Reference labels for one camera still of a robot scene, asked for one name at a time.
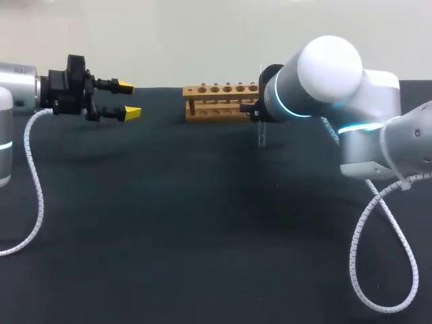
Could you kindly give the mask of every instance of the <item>coiled cable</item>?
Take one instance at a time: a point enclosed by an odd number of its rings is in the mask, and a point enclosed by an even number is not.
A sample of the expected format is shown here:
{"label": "coiled cable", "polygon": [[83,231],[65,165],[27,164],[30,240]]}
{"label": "coiled cable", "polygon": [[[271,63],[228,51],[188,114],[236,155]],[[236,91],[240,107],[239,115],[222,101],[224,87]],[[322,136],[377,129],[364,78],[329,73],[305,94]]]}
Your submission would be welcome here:
{"label": "coiled cable", "polygon": [[[333,127],[331,127],[329,121],[322,117],[321,118],[324,126],[327,128],[329,133],[331,134],[331,137],[336,141],[336,143],[339,145],[339,136],[336,134]],[[411,302],[414,300],[417,290],[419,289],[419,268],[417,267],[416,259],[414,257],[414,254],[412,253],[411,247],[405,238],[404,233],[400,229],[398,222],[395,220],[392,212],[390,211],[389,207],[384,201],[384,197],[387,196],[390,192],[393,192],[394,190],[405,187],[406,182],[409,184],[423,179],[429,179],[432,178],[432,173],[426,173],[423,175],[412,175],[408,178],[406,178],[406,181],[397,181],[393,184],[389,185],[385,189],[383,189],[381,192],[378,192],[376,187],[373,185],[372,181],[365,180],[367,186],[371,189],[372,193],[375,195],[373,199],[370,201],[370,203],[367,205],[367,207],[364,209],[362,215],[360,216],[360,219],[357,222],[356,228],[354,230],[354,235],[352,237],[351,241],[351,247],[350,247],[350,279],[352,287],[354,288],[354,291],[356,292],[357,296],[360,298],[360,300],[367,305],[369,308],[373,309],[374,311],[380,312],[380,313],[397,313],[402,310],[404,310],[406,307],[408,307]],[[358,247],[358,241],[360,240],[360,235],[362,233],[363,227],[365,226],[365,222],[369,215],[371,214],[372,210],[375,208],[377,204],[380,204],[383,208],[385,214],[387,215],[391,226],[395,230],[396,234],[398,235],[404,249],[406,252],[406,255],[408,256],[408,260],[410,261],[411,270],[412,270],[412,286],[411,290],[408,294],[408,296],[405,298],[403,302],[401,302],[399,305],[396,306],[380,306],[378,304],[375,304],[371,300],[369,300],[363,291],[360,288],[360,284],[358,283],[357,279],[357,272],[356,272],[356,256],[357,256],[357,247]]]}
{"label": "coiled cable", "polygon": [[24,130],[24,150],[26,151],[27,162],[30,168],[30,173],[32,174],[34,186],[36,188],[36,195],[38,199],[38,217],[36,219],[36,224],[34,225],[34,228],[31,231],[30,235],[24,241],[19,243],[17,246],[14,246],[13,248],[0,251],[0,257],[4,257],[5,255],[10,255],[12,253],[21,250],[23,247],[28,245],[34,239],[34,237],[39,232],[39,229],[41,228],[43,213],[44,213],[43,194],[42,194],[41,183],[39,182],[39,177],[36,172],[36,167],[34,166],[32,151],[30,150],[30,130],[32,129],[34,122],[39,117],[44,115],[52,115],[52,114],[53,114],[52,109],[43,109],[41,111],[38,111],[27,122],[26,129]]}

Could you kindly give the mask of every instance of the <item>wooden test tube rack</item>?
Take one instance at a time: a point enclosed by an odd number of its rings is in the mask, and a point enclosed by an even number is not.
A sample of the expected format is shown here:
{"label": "wooden test tube rack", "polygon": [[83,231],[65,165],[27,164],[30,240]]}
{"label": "wooden test tube rack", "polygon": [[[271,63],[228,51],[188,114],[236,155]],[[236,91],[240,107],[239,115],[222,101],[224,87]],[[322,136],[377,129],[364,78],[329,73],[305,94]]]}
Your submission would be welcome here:
{"label": "wooden test tube rack", "polygon": [[186,122],[249,122],[245,113],[240,113],[241,103],[258,100],[258,86],[255,83],[206,86],[185,86]]}

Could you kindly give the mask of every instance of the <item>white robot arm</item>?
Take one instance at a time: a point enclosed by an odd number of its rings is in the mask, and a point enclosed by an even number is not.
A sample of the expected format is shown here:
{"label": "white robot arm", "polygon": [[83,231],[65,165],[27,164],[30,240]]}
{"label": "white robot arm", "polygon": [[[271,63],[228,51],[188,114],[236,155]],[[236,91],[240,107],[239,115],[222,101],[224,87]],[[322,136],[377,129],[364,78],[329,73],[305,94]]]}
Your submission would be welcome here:
{"label": "white robot arm", "polygon": [[398,78],[365,70],[357,50],[336,36],[307,44],[260,77],[252,118],[284,122],[325,117],[340,137],[340,169],[362,179],[432,172],[432,104],[401,116]]}
{"label": "white robot arm", "polygon": [[0,88],[0,188],[11,178],[14,101],[10,91]]}
{"label": "white robot arm", "polygon": [[48,76],[38,76],[34,66],[0,63],[0,187],[11,175],[12,111],[50,109],[47,113],[54,115],[80,115],[85,110],[86,119],[94,122],[102,117],[120,122],[140,117],[138,107],[95,105],[95,89],[126,95],[134,92],[131,84],[117,79],[96,80],[79,55],[69,55],[66,70],[49,70]]}

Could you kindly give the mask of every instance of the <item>black tablecloth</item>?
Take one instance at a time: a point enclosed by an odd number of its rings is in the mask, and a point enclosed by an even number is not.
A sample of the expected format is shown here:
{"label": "black tablecloth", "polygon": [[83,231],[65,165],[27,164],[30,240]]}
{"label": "black tablecloth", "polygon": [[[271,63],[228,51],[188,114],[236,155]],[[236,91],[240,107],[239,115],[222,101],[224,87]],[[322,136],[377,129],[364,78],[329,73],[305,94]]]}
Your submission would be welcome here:
{"label": "black tablecloth", "polygon": [[[431,83],[405,82],[407,111]],[[432,182],[388,198],[415,253],[420,289],[397,315],[356,297],[348,274],[354,226],[372,195],[344,178],[318,120],[187,125],[180,89],[138,89],[98,102],[140,105],[121,124],[46,116],[31,134],[45,196],[42,230],[0,259],[2,323],[430,323]],[[36,194],[15,118],[13,178],[0,190],[0,248],[34,226]],[[378,183],[383,188],[388,182]],[[405,252],[381,209],[358,251],[373,301],[407,295]]]}

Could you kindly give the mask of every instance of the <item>white cable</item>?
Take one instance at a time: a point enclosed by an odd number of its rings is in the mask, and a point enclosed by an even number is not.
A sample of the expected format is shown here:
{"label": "white cable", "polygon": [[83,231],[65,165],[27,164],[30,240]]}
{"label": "white cable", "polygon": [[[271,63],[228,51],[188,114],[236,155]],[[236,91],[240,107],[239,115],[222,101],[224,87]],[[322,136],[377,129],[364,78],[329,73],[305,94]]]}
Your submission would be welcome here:
{"label": "white cable", "polygon": [[5,255],[9,255],[21,250],[23,247],[25,247],[33,240],[33,238],[36,236],[36,234],[39,232],[39,229],[41,228],[42,220],[43,220],[43,212],[44,212],[43,195],[42,195],[41,183],[39,182],[38,174],[36,172],[36,167],[34,166],[32,151],[30,150],[30,130],[33,126],[33,123],[40,116],[52,115],[52,114],[53,114],[52,109],[44,109],[35,113],[28,121],[26,125],[26,129],[24,130],[24,150],[26,151],[28,166],[30,167],[30,173],[32,174],[33,177],[34,186],[36,187],[36,195],[38,198],[38,218],[36,220],[36,225],[34,226],[30,235],[22,243],[18,244],[13,248],[10,248],[9,250],[0,251],[0,257],[4,257]]}
{"label": "white cable", "polygon": [[[335,130],[331,127],[329,121],[322,117],[321,120],[324,123],[324,126],[327,128],[333,139],[337,142],[339,145],[339,137],[336,134]],[[408,183],[413,183],[417,180],[422,179],[429,179],[432,178],[432,173],[427,173],[424,175],[412,175],[408,177],[406,180]],[[373,185],[372,181],[365,180],[367,186],[371,189],[372,193],[375,195],[371,202],[367,205],[366,209],[363,211],[362,215],[360,216],[360,219],[357,222],[356,228],[354,230],[354,235],[352,237],[351,241],[351,248],[350,248],[350,278],[351,278],[351,284],[354,288],[354,291],[356,292],[357,296],[360,298],[360,300],[367,305],[369,308],[373,309],[374,311],[380,312],[380,313],[397,313],[405,309],[406,307],[411,304],[411,302],[414,300],[414,297],[416,296],[417,290],[419,288],[419,268],[417,267],[416,259],[414,257],[414,254],[411,251],[411,247],[408,243],[408,241],[405,238],[404,233],[400,229],[398,222],[395,220],[392,212],[390,211],[389,207],[384,201],[384,197],[387,196],[390,192],[394,191],[397,188],[400,188],[404,186],[406,182],[403,181],[397,181],[382,190],[381,192],[378,192],[376,187]],[[406,255],[408,256],[408,259],[410,261],[411,270],[412,270],[412,286],[411,291],[408,294],[408,296],[405,298],[403,302],[401,302],[399,305],[386,307],[386,306],[379,306],[378,304],[375,304],[374,302],[370,301],[363,291],[360,288],[360,285],[357,280],[357,272],[356,272],[356,255],[357,255],[357,246],[358,241],[360,239],[360,235],[362,233],[363,227],[365,225],[365,222],[368,218],[368,216],[371,214],[371,211],[375,208],[375,206],[379,203],[381,207],[383,208],[385,214],[387,215],[388,219],[390,220],[391,226],[393,226],[396,234],[398,235],[404,249],[406,252]]]}

